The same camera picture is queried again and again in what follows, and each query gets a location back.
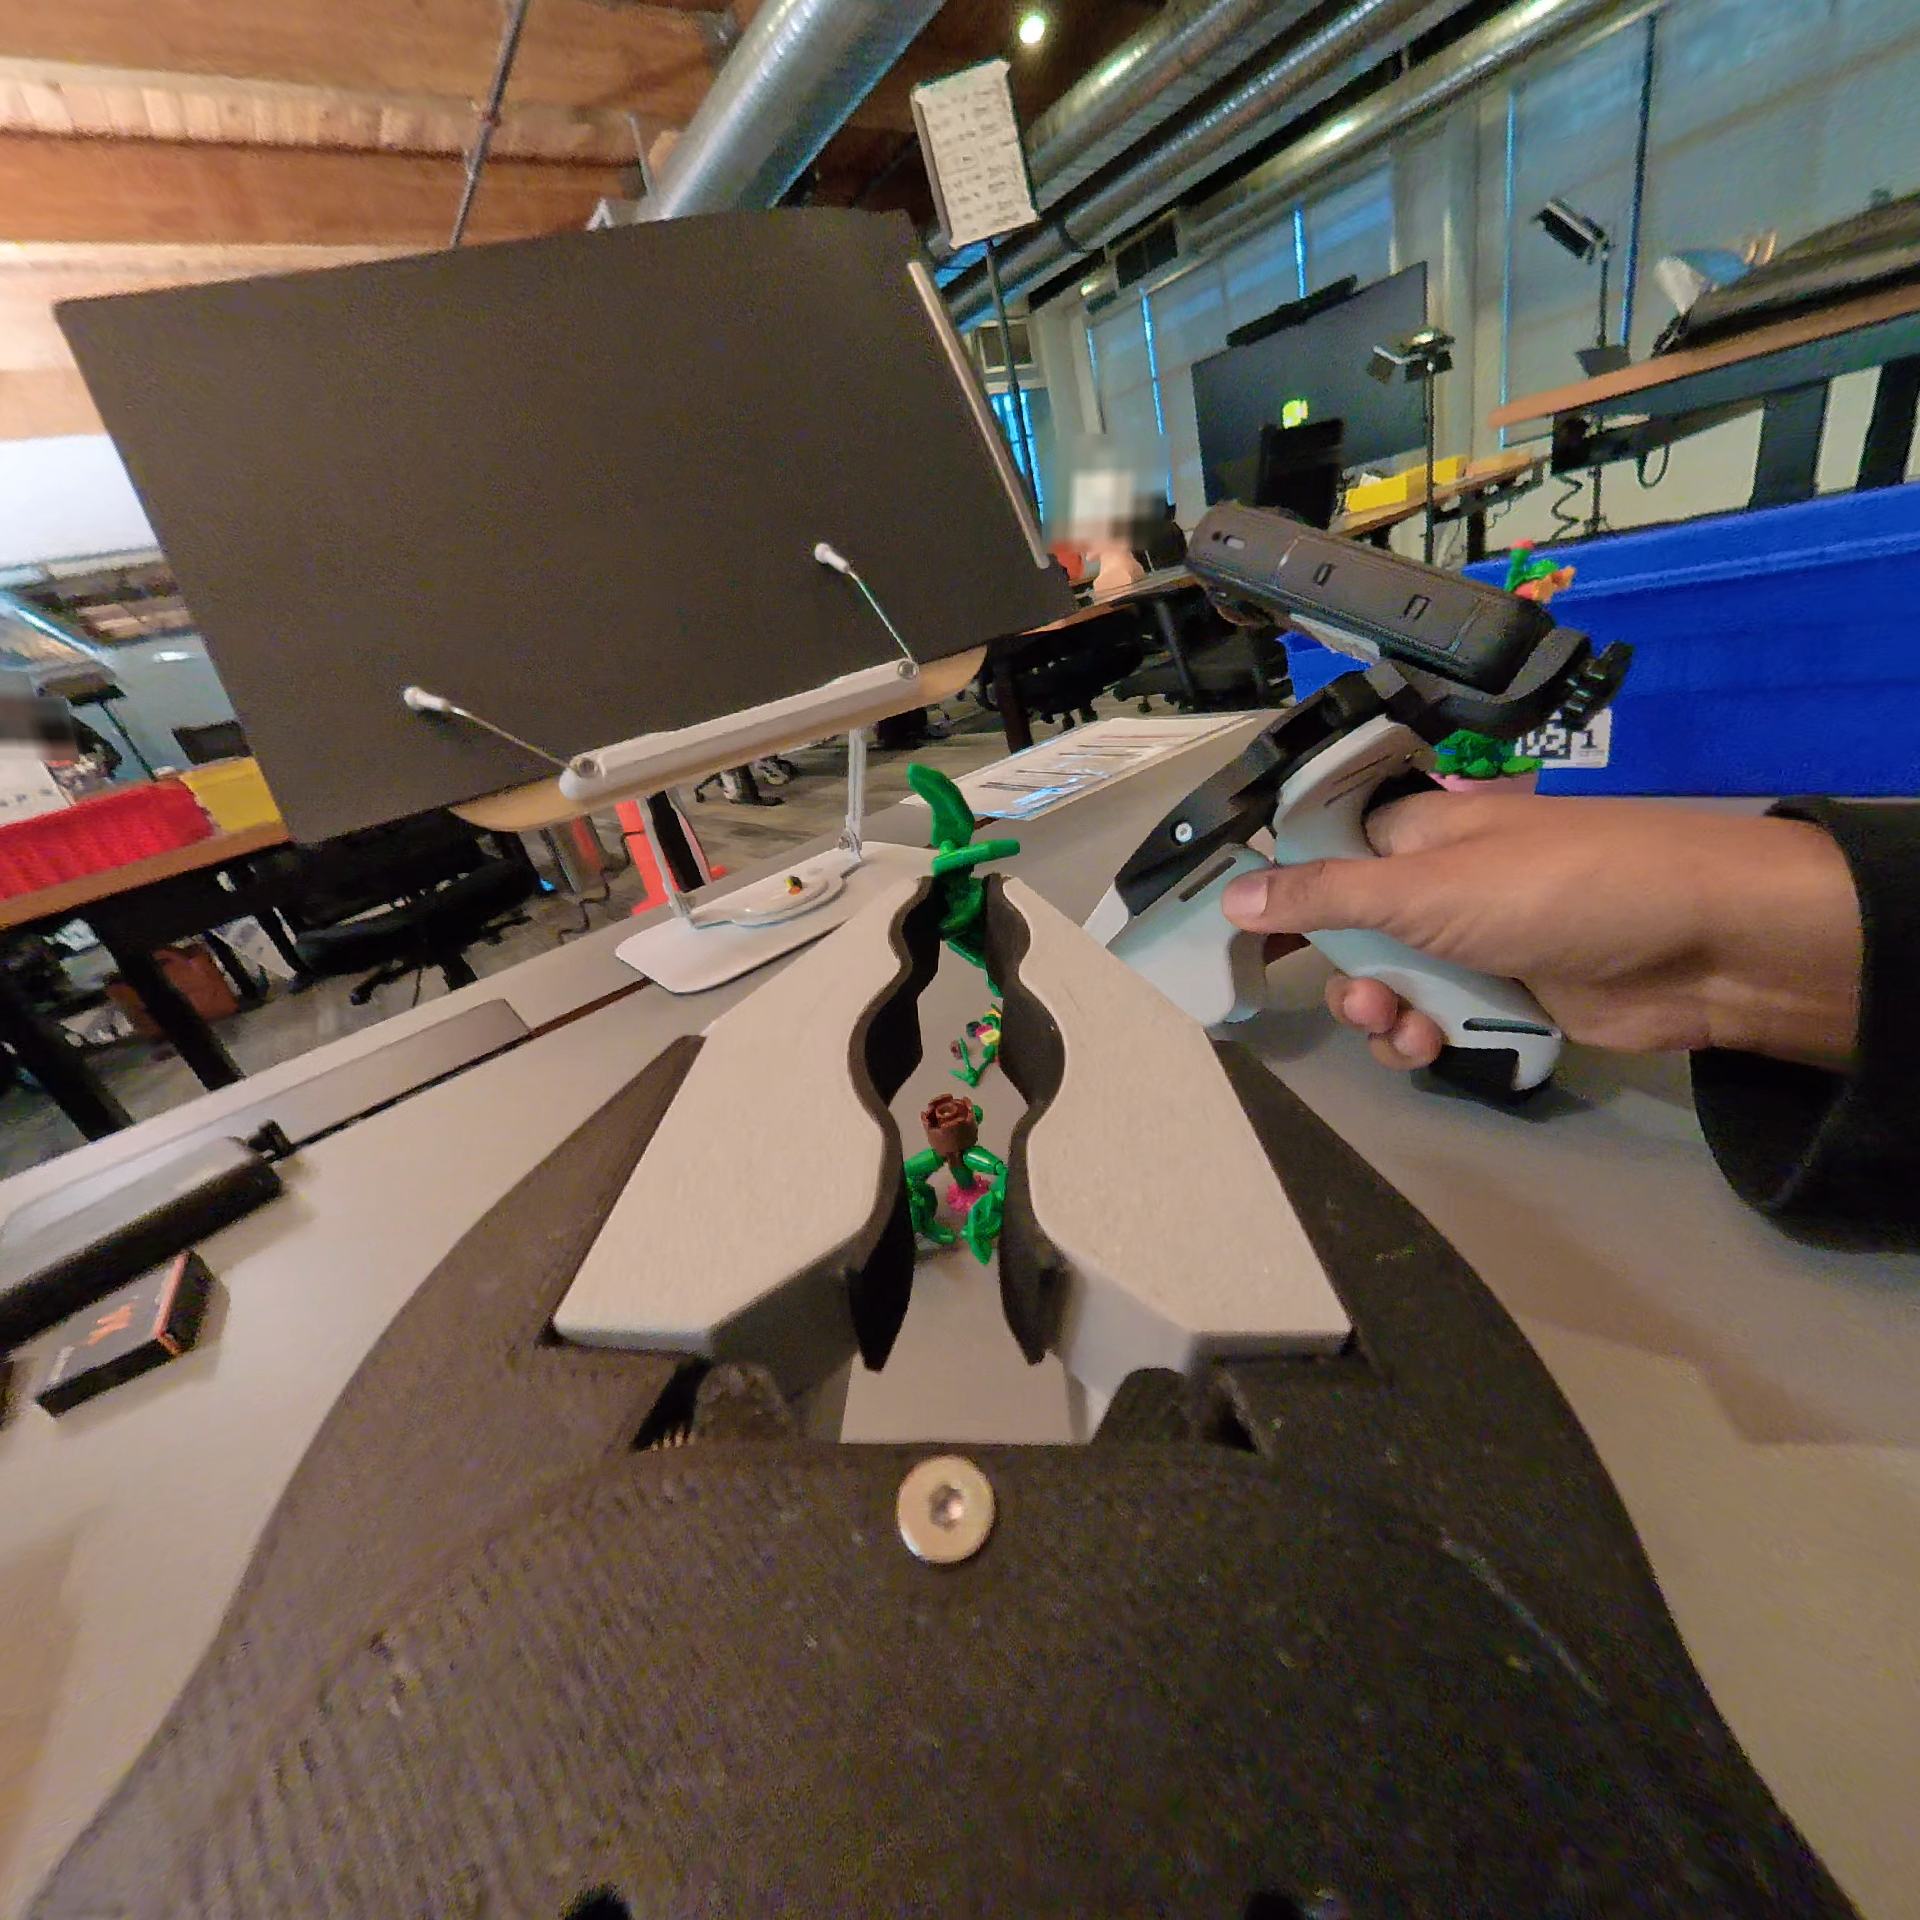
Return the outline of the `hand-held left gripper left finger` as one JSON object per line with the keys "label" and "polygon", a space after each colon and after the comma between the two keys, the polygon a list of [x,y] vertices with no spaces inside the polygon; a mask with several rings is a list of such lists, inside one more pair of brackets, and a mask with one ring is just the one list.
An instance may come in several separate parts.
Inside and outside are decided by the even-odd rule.
{"label": "hand-held left gripper left finger", "polygon": [[673,1092],[554,1333],[584,1346],[884,1371],[917,1266],[893,1102],[941,964],[929,876],[668,1048]]}

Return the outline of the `green toy leaf stem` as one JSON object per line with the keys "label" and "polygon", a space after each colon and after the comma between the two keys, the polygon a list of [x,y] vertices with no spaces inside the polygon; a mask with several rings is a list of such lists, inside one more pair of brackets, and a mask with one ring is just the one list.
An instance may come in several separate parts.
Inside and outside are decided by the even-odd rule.
{"label": "green toy leaf stem", "polygon": [[905,777],[929,811],[929,876],[941,906],[941,936],[959,959],[981,968],[998,994],[983,945],[983,879],[977,869],[991,859],[1016,856],[1023,846],[1016,837],[977,846],[970,804],[937,764],[907,763]]}

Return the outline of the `person's right forearm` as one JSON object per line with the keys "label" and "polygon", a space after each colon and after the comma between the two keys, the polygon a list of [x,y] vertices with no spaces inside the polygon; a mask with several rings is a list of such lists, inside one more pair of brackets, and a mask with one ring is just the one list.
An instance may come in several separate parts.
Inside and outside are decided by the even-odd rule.
{"label": "person's right forearm", "polygon": [[1720,1177],[1808,1243],[1916,1247],[1916,804],[1793,797],[1775,820],[1821,830],[1864,914],[1861,1043],[1846,1070],[1692,1053],[1692,1107]]}

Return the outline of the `flat yellow tray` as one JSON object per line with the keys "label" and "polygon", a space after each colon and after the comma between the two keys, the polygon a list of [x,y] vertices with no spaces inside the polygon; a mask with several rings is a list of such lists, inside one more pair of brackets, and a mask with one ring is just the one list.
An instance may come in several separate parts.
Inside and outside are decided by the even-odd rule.
{"label": "flat yellow tray", "polygon": [[1448,488],[1458,476],[1464,476],[1464,471],[1467,471],[1467,460],[1458,460],[1458,456],[1440,460],[1432,469],[1417,464],[1417,469],[1404,469],[1395,475],[1359,471],[1344,488],[1340,512],[1367,515],[1367,512],[1383,512],[1383,509],[1408,507],[1408,503],[1415,509],[1421,509],[1421,503],[1427,500],[1427,483]]}

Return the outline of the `black high-back office chair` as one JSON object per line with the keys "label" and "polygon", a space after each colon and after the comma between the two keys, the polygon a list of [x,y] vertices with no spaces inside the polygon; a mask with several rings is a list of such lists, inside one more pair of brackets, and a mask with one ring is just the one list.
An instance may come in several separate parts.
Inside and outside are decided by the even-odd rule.
{"label": "black high-back office chair", "polygon": [[1330,532],[1340,507],[1344,428],[1337,415],[1266,423],[1258,431],[1252,507]]}

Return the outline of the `long wooden desk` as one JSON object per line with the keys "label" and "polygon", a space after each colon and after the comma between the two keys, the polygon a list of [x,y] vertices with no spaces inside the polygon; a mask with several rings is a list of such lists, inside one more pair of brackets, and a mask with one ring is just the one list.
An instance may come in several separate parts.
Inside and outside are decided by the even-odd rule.
{"label": "long wooden desk", "polygon": [[[1542,488],[1547,460],[1542,453],[1495,453],[1467,462],[1464,476],[1435,488],[1435,562],[1480,562],[1491,552],[1491,519]],[[1423,507],[1392,507],[1367,515],[1336,512],[1333,536],[1392,548],[1395,532],[1412,526],[1423,540]]]}

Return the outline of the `toy flower plant brown bloom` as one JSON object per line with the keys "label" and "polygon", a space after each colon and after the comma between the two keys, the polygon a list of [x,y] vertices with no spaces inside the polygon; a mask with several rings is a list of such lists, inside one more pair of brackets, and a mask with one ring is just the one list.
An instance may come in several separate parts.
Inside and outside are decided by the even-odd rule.
{"label": "toy flower plant brown bloom", "polygon": [[1009,1168],[981,1145],[981,1107],[941,1093],[921,1112],[925,1152],[905,1158],[912,1234],[933,1247],[968,1247],[991,1262],[1001,1243]]}

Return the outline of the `large black monitor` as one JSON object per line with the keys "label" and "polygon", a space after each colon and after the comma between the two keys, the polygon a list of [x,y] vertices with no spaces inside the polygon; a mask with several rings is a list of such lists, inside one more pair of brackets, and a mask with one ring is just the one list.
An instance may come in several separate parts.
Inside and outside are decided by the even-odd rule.
{"label": "large black monitor", "polygon": [[1340,462],[1378,469],[1427,442],[1423,388],[1376,347],[1427,327],[1427,267],[1408,267],[1189,371],[1205,500],[1251,495],[1261,428],[1340,421]]}

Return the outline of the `laminated paper sheet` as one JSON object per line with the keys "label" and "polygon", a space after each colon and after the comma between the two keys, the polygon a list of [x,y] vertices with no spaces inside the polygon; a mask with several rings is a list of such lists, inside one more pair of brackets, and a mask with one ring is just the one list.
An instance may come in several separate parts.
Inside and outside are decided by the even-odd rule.
{"label": "laminated paper sheet", "polygon": [[1124,714],[991,763],[959,792],[977,820],[1029,822],[1266,714]]}

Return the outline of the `studio lamp on stand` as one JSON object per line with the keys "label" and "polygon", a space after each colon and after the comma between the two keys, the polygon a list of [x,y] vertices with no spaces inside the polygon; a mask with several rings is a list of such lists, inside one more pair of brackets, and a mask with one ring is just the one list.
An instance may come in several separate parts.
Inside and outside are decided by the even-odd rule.
{"label": "studio lamp on stand", "polygon": [[1562,199],[1549,199],[1534,222],[1557,247],[1598,268],[1598,329],[1590,346],[1575,347],[1579,371],[1590,379],[1625,371],[1628,347],[1611,333],[1612,240],[1608,227]]}

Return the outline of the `white book stand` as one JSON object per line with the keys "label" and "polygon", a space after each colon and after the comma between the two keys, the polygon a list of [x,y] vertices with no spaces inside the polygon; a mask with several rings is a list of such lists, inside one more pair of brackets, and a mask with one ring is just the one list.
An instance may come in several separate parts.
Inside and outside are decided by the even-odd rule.
{"label": "white book stand", "polygon": [[558,763],[558,777],[462,804],[481,830],[533,832],[603,804],[645,799],[652,846],[663,856],[673,808],[657,808],[680,784],[701,781],[730,764],[749,764],[787,745],[833,734],[847,738],[847,813],[828,850],[777,868],[697,906],[690,881],[668,881],[668,914],[639,922],[618,959],[673,997],[717,990],[866,911],[890,887],[921,881],[927,849],[863,849],[863,731],[902,708],[925,708],[961,689],[983,662],[983,649],[921,665],[884,618],[894,655],[876,668],[834,677],[823,685],[736,708],[682,731],[654,731]]}

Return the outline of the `wooden desk black legs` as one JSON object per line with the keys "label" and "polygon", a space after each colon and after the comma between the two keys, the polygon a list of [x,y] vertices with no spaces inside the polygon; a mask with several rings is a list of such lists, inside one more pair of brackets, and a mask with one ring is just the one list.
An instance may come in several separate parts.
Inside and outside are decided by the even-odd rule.
{"label": "wooden desk black legs", "polygon": [[[191,849],[43,887],[2,900],[2,933],[87,921],[202,1089],[228,1089],[245,1077],[245,1070],[170,987],[159,950],[276,906],[279,879],[262,879],[255,863],[285,846],[290,846],[285,824],[218,832]],[[132,1127],[120,1102],[97,1085],[82,1056],[9,982],[2,982],[2,1043],[14,1048],[23,1070],[54,1098],[82,1140],[105,1140]]]}

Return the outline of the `white paper sign on pole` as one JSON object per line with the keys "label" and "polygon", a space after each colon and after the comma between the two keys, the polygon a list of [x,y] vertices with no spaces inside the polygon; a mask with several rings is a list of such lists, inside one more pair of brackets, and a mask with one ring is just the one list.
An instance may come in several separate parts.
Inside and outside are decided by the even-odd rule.
{"label": "white paper sign on pole", "polygon": [[1023,156],[1023,129],[1009,61],[977,61],[941,81],[912,88],[921,157],[944,236],[952,252],[983,247],[991,297],[1004,340],[1004,371],[1016,395],[1023,469],[1041,507],[1038,449],[1023,395],[1013,324],[1006,314],[998,240],[1038,222],[1038,201]]}

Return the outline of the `black board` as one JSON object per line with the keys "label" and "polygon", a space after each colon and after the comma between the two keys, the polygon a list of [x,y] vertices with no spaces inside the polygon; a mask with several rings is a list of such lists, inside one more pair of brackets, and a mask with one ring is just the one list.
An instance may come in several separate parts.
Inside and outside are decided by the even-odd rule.
{"label": "black board", "polygon": [[720,213],[66,301],[304,846],[1071,604],[902,215]]}

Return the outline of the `wide silver ceiling duct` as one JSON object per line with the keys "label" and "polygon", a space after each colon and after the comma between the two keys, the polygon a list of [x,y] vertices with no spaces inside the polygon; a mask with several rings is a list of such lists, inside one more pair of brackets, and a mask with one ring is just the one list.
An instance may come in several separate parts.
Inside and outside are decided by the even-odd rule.
{"label": "wide silver ceiling duct", "polygon": [[823,153],[941,3],[765,3],[677,137],[645,199],[587,227],[769,209]]}

